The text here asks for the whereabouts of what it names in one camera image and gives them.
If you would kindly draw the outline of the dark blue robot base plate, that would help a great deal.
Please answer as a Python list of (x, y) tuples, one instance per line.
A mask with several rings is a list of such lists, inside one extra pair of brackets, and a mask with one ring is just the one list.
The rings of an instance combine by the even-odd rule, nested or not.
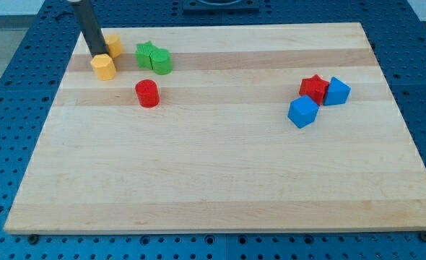
[(184, 13), (215, 11), (256, 11), (260, 0), (184, 0)]

